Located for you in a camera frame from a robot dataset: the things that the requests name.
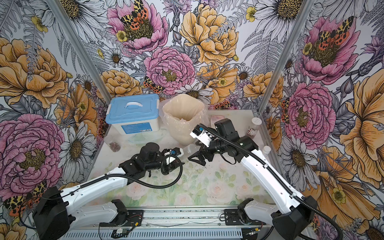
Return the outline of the clear jar with dried flowers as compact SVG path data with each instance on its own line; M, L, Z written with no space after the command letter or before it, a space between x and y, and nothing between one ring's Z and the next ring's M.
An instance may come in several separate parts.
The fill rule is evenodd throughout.
M181 155L179 155L178 157L180 160L184 161L184 160L187 160L188 157L190 157L191 155L198 152L199 150L200 150L200 146L198 146L196 144L190 144L190 145L180 149Z

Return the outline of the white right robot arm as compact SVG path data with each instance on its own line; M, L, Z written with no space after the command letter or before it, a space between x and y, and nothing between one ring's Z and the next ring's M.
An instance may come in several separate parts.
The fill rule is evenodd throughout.
M190 135L200 142L199 151L188 157L190 161L205 166L215 155L228 154L258 180L274 201L268 205L252 198L244 200L237 210L242 224L269 224L285 240L294 240L311 223L317 202L312 197L305 198L284 180L250 137L239 136L231 120L220 120L213 129L196 125Z

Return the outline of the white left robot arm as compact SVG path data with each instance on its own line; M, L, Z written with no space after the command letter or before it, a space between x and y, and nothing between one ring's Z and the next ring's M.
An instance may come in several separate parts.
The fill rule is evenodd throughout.
M174 153L169 149L160 151L159 145L148 143L138 154L96 179L62 190L49 188L33 213L39 239L58 240L71 229L92 224L102 223L108 227L126 224L129 214L121 200L90 208L86 204L131 183L148 187L141 178L152 170L168 174Z

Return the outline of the pink tea packet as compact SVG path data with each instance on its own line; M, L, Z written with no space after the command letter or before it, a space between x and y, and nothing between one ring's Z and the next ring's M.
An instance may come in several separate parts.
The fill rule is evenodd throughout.
M211 115L211 127L214 128L216 122L223 120L225 118L226 117L223 115Z

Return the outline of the tall jar with white lid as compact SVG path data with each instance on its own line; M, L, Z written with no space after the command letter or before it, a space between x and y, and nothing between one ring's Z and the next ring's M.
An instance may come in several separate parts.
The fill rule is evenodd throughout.
M260 118L254 117L251 120L251 123L247 129L247 136L253 139L259 132L259 128L262 125L263 121Z

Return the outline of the clear jar at left edge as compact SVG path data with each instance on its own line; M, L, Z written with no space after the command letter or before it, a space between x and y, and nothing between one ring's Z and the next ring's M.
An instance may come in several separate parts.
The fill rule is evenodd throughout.
M122 138L120 136L107 135L104 137L104 142L108 145L111 151L116 153L121 149Z

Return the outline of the bin with plastic liner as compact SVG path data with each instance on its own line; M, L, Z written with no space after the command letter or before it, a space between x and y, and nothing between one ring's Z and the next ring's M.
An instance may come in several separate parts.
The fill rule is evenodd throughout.
M183 146L195 141L190 133L196 125L210 123L208 106L187 94L160 102L159 116L171 137Z

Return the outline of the small white pill bottle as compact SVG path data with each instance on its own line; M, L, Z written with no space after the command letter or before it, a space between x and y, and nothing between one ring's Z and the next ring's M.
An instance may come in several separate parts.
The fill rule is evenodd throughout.
M271 152L271 147L270 146L264 146L262 149L263 155L267 156Z

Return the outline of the blue lidded storage box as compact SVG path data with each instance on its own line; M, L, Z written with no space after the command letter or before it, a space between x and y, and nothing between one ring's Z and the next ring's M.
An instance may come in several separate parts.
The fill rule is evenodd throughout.
M157 94L116 97L111 100L106 123L121 135L157 132L160 98Z

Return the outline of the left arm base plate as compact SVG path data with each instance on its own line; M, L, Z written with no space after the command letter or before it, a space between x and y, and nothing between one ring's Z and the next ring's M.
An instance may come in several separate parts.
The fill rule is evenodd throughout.
M144 210L127 210L120 212L109 223L100 223L100 227L140 227L142 224Z

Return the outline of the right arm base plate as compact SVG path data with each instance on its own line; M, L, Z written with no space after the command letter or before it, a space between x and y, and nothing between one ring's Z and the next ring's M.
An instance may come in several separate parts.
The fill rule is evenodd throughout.
M251 220L244 211L239 209L224 209L226 226L261 226L263 222Z

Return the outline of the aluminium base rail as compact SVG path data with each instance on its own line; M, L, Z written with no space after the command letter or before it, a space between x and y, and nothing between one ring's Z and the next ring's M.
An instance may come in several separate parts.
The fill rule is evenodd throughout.
M281 240L270 224L243 225L236 207L131 208L131 220L70 230L63 240Z

